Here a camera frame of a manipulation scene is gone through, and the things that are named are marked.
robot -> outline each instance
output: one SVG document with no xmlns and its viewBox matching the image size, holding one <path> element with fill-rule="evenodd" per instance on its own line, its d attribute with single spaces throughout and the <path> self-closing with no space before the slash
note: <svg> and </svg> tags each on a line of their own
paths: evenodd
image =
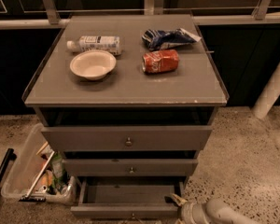
<svg viewBox="0 0 280 224">
<path fill-rule="evenodd" d="M 171 197 L 181 207 L 180 219 L 175 224 L 259 224 L 235 212 L 220 199 L 198 204 L 190 203 L 173 193 Z"/>
</svg>

white bowl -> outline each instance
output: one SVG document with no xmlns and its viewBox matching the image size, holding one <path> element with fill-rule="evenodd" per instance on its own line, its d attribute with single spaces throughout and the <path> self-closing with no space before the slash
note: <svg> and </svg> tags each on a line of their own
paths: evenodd
<svg viewBox="0 0 280 224">
<path fill-rule="evenodd" d="M 88 50 L 78 54 L 70 63 L 71 71 L 89 80 L 104 78 L 115 67 L 115 57 L 104 50 Z"/>
</svg>

drawer knob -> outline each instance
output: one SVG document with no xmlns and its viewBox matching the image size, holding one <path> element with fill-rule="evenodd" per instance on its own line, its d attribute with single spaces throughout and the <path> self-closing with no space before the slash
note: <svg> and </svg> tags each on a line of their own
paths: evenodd
<svg viewBox="0 0 280 224">
<path fill-rule="evenodd" d="M 125 146 L 130 147 L 133 145 L 132 139 L 130 137 L 127 138 L 125 141 Z"/>
<path fill-rule="evenodd" d="M 131 167 L 129 173 L 134 174 L 135 172 L 136 172 L 136 170 L 133 167 Z"/>
</svg>

speckled floor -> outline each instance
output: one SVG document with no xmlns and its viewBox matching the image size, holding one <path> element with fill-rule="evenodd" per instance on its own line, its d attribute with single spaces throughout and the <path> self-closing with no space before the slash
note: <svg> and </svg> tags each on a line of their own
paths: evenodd
<svg viewBox="0 0 280 224">
<path fill-rule="evenodd" d="M 0 163 L 8 147 L 21 147 L 36 116 L 0 116 Z M 220 108 L 213 132 L 185 189 L 196 203 L 220 198 L 259 223 L 280 218 L 280 106 L 264 120 L 248 107 Z M 19 203 L 0 196 L 0 223 L 93 223 L 58 203 Z"/>
</svg>

red soda can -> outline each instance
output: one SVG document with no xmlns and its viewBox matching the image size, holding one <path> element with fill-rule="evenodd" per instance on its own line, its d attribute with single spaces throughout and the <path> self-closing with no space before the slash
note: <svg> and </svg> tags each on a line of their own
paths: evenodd
<svg viewBox="0 0 280 224">
<path fill-rule="evenodd" d="M 145 54 L 142 68 L 146 73 L 173 71 L 178 67 L 178 62 L 178 53 L 175 49 L 164 49 Z"/>
</svg>

